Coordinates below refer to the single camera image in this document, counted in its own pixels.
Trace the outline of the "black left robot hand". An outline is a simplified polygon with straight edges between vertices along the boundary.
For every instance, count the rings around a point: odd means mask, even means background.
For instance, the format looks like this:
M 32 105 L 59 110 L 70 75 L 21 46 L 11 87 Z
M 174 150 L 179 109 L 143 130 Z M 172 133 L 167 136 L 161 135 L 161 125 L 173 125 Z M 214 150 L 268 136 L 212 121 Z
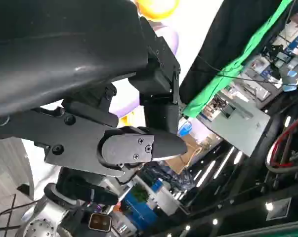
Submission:
M 121 177 L 182 155 L 180 65 L 129 0 L 0 0 L 0 138 Z

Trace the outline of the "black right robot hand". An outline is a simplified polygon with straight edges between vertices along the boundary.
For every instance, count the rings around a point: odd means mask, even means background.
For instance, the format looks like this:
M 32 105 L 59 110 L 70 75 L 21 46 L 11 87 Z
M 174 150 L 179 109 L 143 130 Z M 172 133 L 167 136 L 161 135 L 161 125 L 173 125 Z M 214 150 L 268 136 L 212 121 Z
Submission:
M 116 205 L 118 195 L 100 186 L 103 178 L 103 175 L 63 167 L 57 182 L 47 184 L 44 194 L 58 205 L 74 206 L 77 200 Z

